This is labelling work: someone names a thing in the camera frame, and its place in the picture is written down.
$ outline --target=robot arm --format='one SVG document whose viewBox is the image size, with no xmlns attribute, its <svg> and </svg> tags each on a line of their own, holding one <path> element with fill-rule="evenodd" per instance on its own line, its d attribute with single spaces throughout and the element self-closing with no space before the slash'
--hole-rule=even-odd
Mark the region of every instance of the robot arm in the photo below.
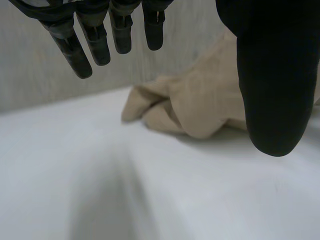
<svg viewBox="0 0 320 240">
<path fill-rule="evenodd" d="M 131 14 L 142 1 L 148 47 L 156 51 L 163 44 L 165 9 L 173 0 L 9 0 L 21 12 L 37 19 L 49 31 L 75 74 L 85 79 L 92 68 L 74 30 L 74 13 L 80 23 L 95 63 L 110 62 L 104 19 L 109 12 L 113 40 L 119 54 L 130 52 Z"/>
</svg>

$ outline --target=white surface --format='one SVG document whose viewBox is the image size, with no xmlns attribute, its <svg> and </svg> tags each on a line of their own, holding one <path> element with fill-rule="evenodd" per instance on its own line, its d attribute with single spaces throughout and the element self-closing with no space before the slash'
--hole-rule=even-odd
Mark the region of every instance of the white surface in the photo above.
<svg viewBox="0 0 320 240">
<path fill-rule="evenodd" d="M 128 90 L 0 117 L 1 240 L 318 240 L 320 108 L 283 158 L 121 124 Z"/>
</svg>

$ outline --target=crumpled towel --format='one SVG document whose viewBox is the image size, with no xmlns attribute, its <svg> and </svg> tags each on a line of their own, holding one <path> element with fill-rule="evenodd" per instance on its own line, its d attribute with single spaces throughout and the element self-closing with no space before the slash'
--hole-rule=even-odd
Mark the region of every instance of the crumpled towel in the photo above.
<svg viewBox="0 0 320 240">
<path fill-rule="evenodd" d="M 204 139 L 222 126 L 246 130 L 238 85 L 237 38 L 228 29 L 185 72 L 134 86 L 121 119 L 153 130 Z M 315 100 L 320 97 L 317 84 Z"/>
</svg>

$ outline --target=gray wall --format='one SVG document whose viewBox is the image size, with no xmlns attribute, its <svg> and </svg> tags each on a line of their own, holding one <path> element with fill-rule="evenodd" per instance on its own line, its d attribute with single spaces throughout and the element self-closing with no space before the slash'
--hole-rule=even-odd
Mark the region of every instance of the gray wall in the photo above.
<svg viewBox="0 0 320 240">
<path fill-rule="evenodd" d="M 75 31 L 93 68 L 73 73 L 49 33 L 6 0 L 0 1 L 0 113 L 154 80 L 189 66 L 221 32 L 213 0 L 175 0 L 166 11 L 164 44 L 147 47 L 141 6 L 133 13 L 132 51 L 119 55 L 105 18 L 111 63 L 96 66 L 78 22 Z"/>
</svg>

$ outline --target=tan fabric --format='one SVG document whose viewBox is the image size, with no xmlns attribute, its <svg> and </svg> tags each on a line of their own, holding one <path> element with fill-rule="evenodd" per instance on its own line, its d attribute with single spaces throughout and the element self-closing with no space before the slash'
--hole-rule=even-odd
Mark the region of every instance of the tan fabric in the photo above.
<svg viewBox="0 0 320 240">
<path fill-rule="evenodd" d="M 185 72 L 133 87 L 122 120 L 142 118 L 150 129 L 199 139 L 210 137 L 223 125 L 245 130 L 236 40 L 226 29 Z M 319 86 L 316 92 L 319 99 Z"/>
</svg>

